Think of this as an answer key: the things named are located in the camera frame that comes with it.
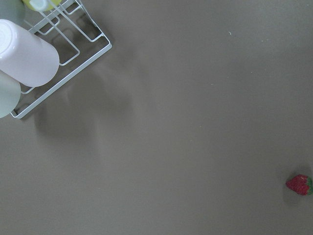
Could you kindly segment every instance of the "mug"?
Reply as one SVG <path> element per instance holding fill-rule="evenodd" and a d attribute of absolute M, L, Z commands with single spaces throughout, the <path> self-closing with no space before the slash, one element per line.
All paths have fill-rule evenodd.
<path fill-rule="evenodd" d="M 0 20 L 0 70 L 29 87 L 49 82 L 60 64 L 53 45 L 17 24 Z"/>
<path fill-rule="evenodd" d="M 24 18 L 25 6 L 21 0 L 0 0 L 0 19 L 22 25 Z"/>
<path fill-rule="evenodd" d="M 20 97 L 20 83 L 0 70 L 0 118 L 12 112 Z"/>
<path fill-rule="evenodd" d="M 61 0 L 51 0 L 56 6 Z M 23 0 L 25 5 L 33 11 L 48 11 L 53 8 L 48 0 Z"/>

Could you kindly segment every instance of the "yellow cup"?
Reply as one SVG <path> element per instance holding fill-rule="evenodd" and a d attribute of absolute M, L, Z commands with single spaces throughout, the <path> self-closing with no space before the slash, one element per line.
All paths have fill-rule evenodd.
<path fill-rule="evenodd" d="M 59 5 L 62 0 L 51 0 L 55 5 Z M 53 8 L 48 0 L 23 0 L 25 5 L 33 11 L 48 11 Z"/>

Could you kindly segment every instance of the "gray countertop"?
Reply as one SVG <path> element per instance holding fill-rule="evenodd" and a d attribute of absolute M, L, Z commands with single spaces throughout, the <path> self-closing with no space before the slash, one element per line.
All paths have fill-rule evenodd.
<path fill-rule="evenodd" d="M 113 48 L 0 120 L 0 234 L 310 234 L 312 1 L 84 4 Z"/>

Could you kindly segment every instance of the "strawberry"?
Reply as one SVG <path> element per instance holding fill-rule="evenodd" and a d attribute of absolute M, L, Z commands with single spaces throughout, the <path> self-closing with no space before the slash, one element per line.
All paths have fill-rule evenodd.
<path fill-rule="evenodd" d="M 297 175 L 286 182 L 291 190 L 300 195 L 310 195 L 313 193 L 312 179 L 306 175 Z"/>

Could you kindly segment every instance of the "white wire rack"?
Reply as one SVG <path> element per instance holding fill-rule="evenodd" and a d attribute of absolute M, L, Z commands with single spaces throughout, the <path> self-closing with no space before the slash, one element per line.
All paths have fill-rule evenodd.
<path fill-rule="evenodd" d="M 85 37 L 87 41 L 90 43 L 94 43 L 97 40 L 101 38 L 105 38 L 107 43 L 101 47 L 100 50 L 98 50 L 95 54 L 88 57 L 87 60 L 85 60 L 82 63 L 75 64 L 74 70 L 72 70 L 69 74 L 62 77 L 56 84 L 52 85 L 45 91 L 42 95 L 40 95 L 38 98 L 36 98 L 31 103 L 27 103 L 26 107 L 22 110 L 15 109 L 11 112 L 12 117 L 21 119 L 26 114 L 28 114 L 31 110 L 33 110 L 36 106 L 38 106 L 41 102 L 43 102 L 47 97 L 49 97 L 52 93 L 54 93 L 56 90 L 58 90 L 61 86 L 63 86 L 66 82 L 68 82 L 71 78 L 73 78 L 76 74 L 78 74 L 80 71 L 82 71 L 84 68 L 86 68 L 88 65 L 90 65 L 93 61 L 98 59 L 101 55 L 106 53 L 109 49 L 112 48 L 112 44 L 107 38 L 107 36 L 102 32 L 102 30 L 99 28 L 99 26 L 94 22 L 94 20 L 89 15 L 88 11 L 82 4 L 80 0 L 65 0 L 62 1 L 59 5 L 55 5 L 51 0 L 50 4 L 54 7 L 52 10 L 48 12 L 40 12 L 40 14 L 43 16 L 43 19 L 40 20 L 37 24 L 32 25 L 28 21 L 25 21 L 25 23 L 30 26 L 29 31 L 31 33 L 39 33 L 43 36 L 48 35 L 52 30 L 56 30 L 59 35 L 61 35 L 68 44 L 76 51 L 76 53 L 66 61 L 60 63 L 60 67 L 68 65 L 70 62 L 71 64 L 75 62 L 75 59 L 79 57 L 81 54 L 80 49 L 74 44 L 72 40 L 70 40 L 64 32 L 58 27 L 61 21 L 65 20 L 75 29 L 75 31 Z M 72 14 L 75 14 L 78 10 L 82 10 L 84 14 L 87 16 L 87 18 L 91 21 L 92 25 L 97 28 L 99 31 L 99 34 L 95 38 L 90 38 L 73 20 L 70 19 L 69 16 Z M 46 30 L 46 32 L 42 32 L 41 29 L 44 27 L 49 26 L 49 29 Z M 22 95 L 30 94 L 35 88 L 29 87 L 26 91 L 22 91 Z"/>

